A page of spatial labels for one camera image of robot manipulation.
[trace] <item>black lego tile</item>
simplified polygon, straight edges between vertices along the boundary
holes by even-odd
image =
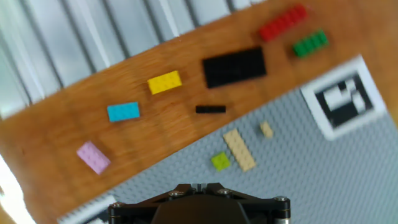
[[[197,113],[225,113],[226,107],[225,106],[197,106]]]
[[[261,47],[203,60],[208,88],[267,74]]]

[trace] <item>gray lego baseplate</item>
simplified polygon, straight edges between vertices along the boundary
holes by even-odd
[[[264,137],[263,121],[273,129],[273,138]],[[247,172],[241,170],[223,139],[234,128],[257,164]],[[211,158],[222,151],[231,166],[217,172]],[[327,141],[297,89],[176,152],[97,200],[111,194],[120,202],[137,203],[178,184],[219,182],[255,197],[287,196],[292,221],[298,224],[397,223],[397,174],[398,132],[388,113]]]

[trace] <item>yellow lego brick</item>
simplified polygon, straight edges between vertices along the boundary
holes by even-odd
[[[239,166],[241,166],[243,172],[246,172],[256,166],[256,162],[254,162],[248,147],[245,145],[237,129],[224,134],[224,140],[231,149],[232,154],[234,155]]]
[[[160,93],[171,88],[182,85],[178,71],[173,71],[148,80],[148,85],[152,95]]]
[[[271,129],[267,121],[261,123],[260,128],[264,133],[265,137],[272,138],[274,136],[274,131]]]

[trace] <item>wood grain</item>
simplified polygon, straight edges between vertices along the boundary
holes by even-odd
[[[269,0],[156,46],[0,123],[0,154],[37,223],[56,218],[236,118],[362,54],[398,119],[398,2],[304,0],[309,18],[270,43],[257,30],[296,1]],[[330,46],[305,59],[291,46],[323,29]],[[268,76],[209,90],[201,60],[261,45]],[[178,70],[183,86],[152,96],[146,81]],[[108,105],[138,101],[142,117],[110,123]],[[195,114],[196,105],[226,114]],[[76,155],[93,141],[112,161],[96,175]]]

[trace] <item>black plastic mount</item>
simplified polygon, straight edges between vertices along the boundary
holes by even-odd
[[[261,199],[227,190],[220,183],[207,184],[197,190],[190,184],[179,184],[174,191],[137,204],[109,206],[109,223],[273,223],[274,219],[290,218],[290,200]]]

